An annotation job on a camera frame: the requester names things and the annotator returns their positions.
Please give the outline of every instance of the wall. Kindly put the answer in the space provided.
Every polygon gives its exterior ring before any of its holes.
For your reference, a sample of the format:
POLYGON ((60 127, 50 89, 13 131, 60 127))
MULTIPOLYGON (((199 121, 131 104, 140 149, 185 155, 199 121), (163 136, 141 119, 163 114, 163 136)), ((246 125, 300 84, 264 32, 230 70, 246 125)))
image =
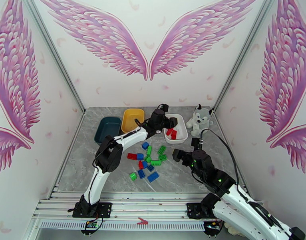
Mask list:
POLYGON ((34 1, 87 108, 214 105, 263 3, 237 0, 234 8, 222 8, 235 0, 34 1), (150 65, 155 53, 162 58, 150 65))
POLYGON ((253 196, 306 232, 306 0, 287 1, 289 11, 274 2, 217 115, 253 196), (277 12, 280 21, 272 25, 277 12), (296 28, 286 31, 288 24, 296 28), (274 46, 278 28, 288 35, 274 46))
POLYGON ((0 0, 0 240, 22 239, 81 117, 27 9, 23 19, 21 2, 7 1, 0 0))

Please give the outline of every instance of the red block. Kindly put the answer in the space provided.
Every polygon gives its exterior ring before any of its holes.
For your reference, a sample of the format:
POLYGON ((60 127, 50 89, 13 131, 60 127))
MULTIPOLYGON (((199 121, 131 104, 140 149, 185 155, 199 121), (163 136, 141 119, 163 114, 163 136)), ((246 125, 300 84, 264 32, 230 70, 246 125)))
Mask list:
POLYGON ((172 133, 173 130, 174 130, 174 128, 169 128, 166 132, 166 135, 169 136, 172 133))
POLYGON ((144 169, 142 161, 139 161, 139 169, 144 169))
POLYGON ((172 139, 172 140, 176 140, 176 134, 177 134, 177 131, 176 131, 176 130, 173 130, 173 131, 172 131, 172 134, 171 134, 171 139, 172 139))
POLYGON ((127 154, 127 158, 128 158, 128 159, 131 159, 131 160, 137 160, 137 155, 136 155, 136 154, 129 153, 129 154, 127 154))

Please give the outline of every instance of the feather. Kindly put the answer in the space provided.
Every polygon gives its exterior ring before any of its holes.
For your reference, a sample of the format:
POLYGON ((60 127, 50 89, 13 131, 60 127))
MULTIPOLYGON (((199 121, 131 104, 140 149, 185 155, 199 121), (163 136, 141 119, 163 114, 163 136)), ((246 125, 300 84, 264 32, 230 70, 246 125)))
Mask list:
POLYGON ((281 146, 287 149, 292 166, 297 165, 306 173, 306 124, 287 130, 270 148, 281 146))
POLYGON ((171 75, 230 33, 244 20, 255 0, 222 0, 181 16, 168 30, 150 61, 150 80, 157 73, 171 75))
POLYGON ((25 140, 6 128, 0 127, 0 172, 11 166, 11 159, 14 151, 20 147, 30 149, 31 147, 25 140))
POLYGON ((40 0, 52 10, 55 22, 110 67, 147 80, 147 61, 131 32, 114 15, 72 0, 40 0))
POLYGON ((261 120, 270 125, 267 142, 292 123, 306 94, 306 24, 294 0, 278 0, 268 28, 262 87, 261 120))
POLYGON ((35 62, 22 3, 9 0, 0 20, 0 105, 11 127, 31 143, 30 127, 40 114, 35 62))

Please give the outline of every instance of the gray plush dog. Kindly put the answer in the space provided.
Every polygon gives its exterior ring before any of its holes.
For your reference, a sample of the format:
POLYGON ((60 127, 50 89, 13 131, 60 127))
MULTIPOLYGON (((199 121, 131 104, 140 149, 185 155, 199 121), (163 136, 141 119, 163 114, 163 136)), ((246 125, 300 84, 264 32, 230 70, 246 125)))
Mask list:
POLYGON ((214 110, 210 107, 202 108, 201 104, 196 106, 193 116, 186 123, 187 128, 193 127, 191 131, 193 137, 199 137, 203 129, 209 128, 213 124, 213 121, 210 121, 213 113, 214 110))

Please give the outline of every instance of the angel wing mural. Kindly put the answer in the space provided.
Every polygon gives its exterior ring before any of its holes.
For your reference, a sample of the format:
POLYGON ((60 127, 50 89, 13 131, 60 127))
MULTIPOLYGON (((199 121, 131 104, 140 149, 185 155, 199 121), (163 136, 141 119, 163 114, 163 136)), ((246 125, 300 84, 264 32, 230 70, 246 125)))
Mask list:
POLYGON ((267 142, 282 146, 292 166, 306 173, 306 124, 287 130, 306 94, 306 23, 295 0, 278 0, 268 28, 262 68, 261 120, 270 126, 267 142))
POLYGON ((8 0, 0 19, 0 106, 14 131, 0 127, 0 172, 14 151, 30 149, 30 128, 40 114, 38 71, 28 22, 20 0, 8 0))
POLYGON ((171 75, 210 50, 245 19, 255 0, 222 0, 178 18, 170 27, 149 66, 130 30, 116 16, 72 0, 40 0, 55 22, 89 52, 126 75, 144 80, 171 75))

